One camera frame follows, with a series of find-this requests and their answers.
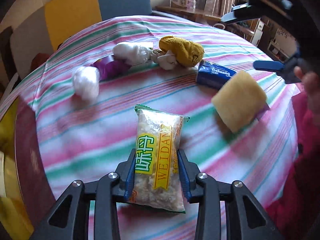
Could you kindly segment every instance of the striped tablecloth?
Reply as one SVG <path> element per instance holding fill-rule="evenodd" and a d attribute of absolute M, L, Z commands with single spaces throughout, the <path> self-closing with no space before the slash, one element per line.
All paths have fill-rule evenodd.
<path fill-rule="evenodd" d="M 205 59 L 250 73 L 267 93 L 271 110 L 239 134 L 223 133 L 210 102 L 215 91 L 196 85 L 197 69 L 165 71 L 153 63 L 101 82 L 95 103 L 85 105 L 74 96 L 71 77 L 76 67 L 110 55 L 121 41 L 152 41 L 158 48 L 159 39 L 166 35 L 199 42 Z M 252 63 L 257 59 L 270 58 L 244 39 L 217 28 L 162 17 L 117 17 L 69 38 L 11 93 L 1 106 L 0 118 L 18 94 L 32 106 L 45 172 L 58 198 L 74 179 L 97 180 L 127 159 L 135 146 L 136 104 L 188 115 L 191 119 L 183 128 L 180 147 L 189 160 L 217 180 L 242 180 L 267 206 L 281 193 L 297 153 L 291 97 L 299 90 L 294 84 L 285 85 L 274 73 L 254 70 Z M 121 237 L 193 239 L 197 204 L 186 203 L 185 208 L 186 214 L 176 215 L 119 205 Z"/>

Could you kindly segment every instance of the yellow object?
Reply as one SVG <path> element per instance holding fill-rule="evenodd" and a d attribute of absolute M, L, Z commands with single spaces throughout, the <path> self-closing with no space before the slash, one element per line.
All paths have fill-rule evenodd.
<path fill-rule="evenodd" d="M 92 24 L 101 22 L 98 0 L 52 0 L 44 6 L 51 44 L 59 44 Z"/>
<path fill-rule="evenodd" d="M 23 204 L 14 155 L 14 131 L 18 99 L 0 121 L 0 151 L 4 153 L 4 185 L 6 197 L 0 197 L 0 222 L 12 240 L 27 240 L 33 226 Z"/>
<path fill-rule="evenodd" d="M 168 189 L 172 148 L 174 148 L 172 145 L 172 126 L 161 124 L 155 185 L 153 189 L 160 187 Z"/>
<path fill-rule="evenodd" d="M 267 95 L 245 71 L 234 75 L 211 99 L 219 116 L 233 132 L 248 125 L 265 106 Z"/>
<path fill-rule="evenodd" d="M 4 153 L 0 151 L 0 197 L 7 197 L 4 186 Z"/>
<path fill-rule="evenodd" d="M 201 44 L 174 36 L 161 38 L 159 48 L 165 53 L 171 50 L 177 61 L 184 67 L 194 67 L 202 60 L 204 54 Z"/>

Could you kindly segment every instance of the black handle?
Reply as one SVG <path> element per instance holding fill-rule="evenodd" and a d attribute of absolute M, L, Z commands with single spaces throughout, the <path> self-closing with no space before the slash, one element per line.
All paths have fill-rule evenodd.
<path fill-rule="evenodd" d="M 299 52 L 296 52 L 293 54 L 290 58 L 288 58 L 284 62 L 284 68 L 282 70 L 282 75 L 285 77 L 284 81 L 286 84 L 292 84 L 292 83 L 300 83 L 301 80 L 296 77 L 293 70 L 298 65 L 298 59 L 299 59 Z"/>
<path fill-rule="evenodd" d="M 195 240 L 220 240 L 221 217 L 217 181 L 205 173 L 200 173 L 196 176 L 196 182 L 204 188 L 204 195 L 199 202 Z"/>
<path fill-rule="evenodd" d="M 231 184 L 230 201 L 225 201 L 227 240 L 284 240 L 267 212 L 241 181 Z"/>
<path fill-rule="evenodd" d="M 94 240 L 120 240 L 117 206 L 112 196 L 112 187 L 118 181 L 119 175 L 111 172 L 98 182 L 94 209 Z"/>
<path fill-rule="evenodd" d="M 90 201 L 84 198 L 84 183 L 75 180 L 58 198 L 30 240 L 87 240 L 89 208 Z"/>

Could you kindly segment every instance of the blue tissue pack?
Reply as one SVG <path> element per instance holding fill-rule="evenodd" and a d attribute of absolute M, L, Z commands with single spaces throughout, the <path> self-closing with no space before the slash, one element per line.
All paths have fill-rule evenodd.
<path fill-rule="evenodd" d="M 202 60 L 196 82 L 219 90 L 234 74 L 236 71 L 232 69 Z"/>

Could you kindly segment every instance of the plastic food packet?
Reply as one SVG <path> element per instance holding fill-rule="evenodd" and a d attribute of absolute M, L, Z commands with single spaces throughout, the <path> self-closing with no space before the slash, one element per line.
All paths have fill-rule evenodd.
<path fill-rule="evenodd" d="M 181 129 L 189 117 L 136 105 L 138 134 L 131 203 L 185 212 L 177 149 Z"/>

